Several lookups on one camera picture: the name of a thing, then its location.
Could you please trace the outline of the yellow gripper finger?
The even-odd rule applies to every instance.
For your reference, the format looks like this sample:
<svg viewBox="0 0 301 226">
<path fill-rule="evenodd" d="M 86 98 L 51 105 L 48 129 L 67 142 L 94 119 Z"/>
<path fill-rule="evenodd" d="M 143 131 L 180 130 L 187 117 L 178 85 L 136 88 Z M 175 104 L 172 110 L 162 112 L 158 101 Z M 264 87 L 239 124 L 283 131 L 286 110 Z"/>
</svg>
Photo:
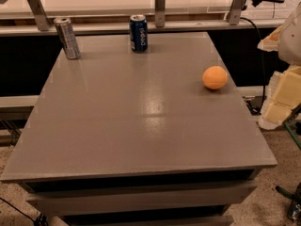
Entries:
<svg viewBox="0 0 301 226">
<path fill-rule="evenodd" d="M 276 28 L 270 35 L 261 40 L 258 48 L 265 52 L 273 52 L 278 50 L 278 38 L 282 30 L 282 26 Z"/>
<path fill-rule="evenodd" d="M 291 65 L 283 73 L 274 72 L 267 87 L 267 98 L 261 108 L 260 128 L 276 129 L 300 104 L 301 67 Z"/>
</svg>

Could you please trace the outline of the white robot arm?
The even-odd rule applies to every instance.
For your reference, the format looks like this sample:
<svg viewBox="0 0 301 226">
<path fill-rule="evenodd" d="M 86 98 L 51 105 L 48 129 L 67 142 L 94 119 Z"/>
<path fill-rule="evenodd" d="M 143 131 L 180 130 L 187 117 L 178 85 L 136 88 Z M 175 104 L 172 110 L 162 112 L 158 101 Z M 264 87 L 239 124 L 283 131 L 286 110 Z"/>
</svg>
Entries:
<svg viewBox="0 0 301 226">
<path fill-rule="evenodd" d="M 283 73 L 274 72 L 258 120 L 260 128 L 273 130 L 301 104 L 301 4 L 269 36 L 258 44 L 266 52 L 277 52 L 289 64 Z"/>
</svg>

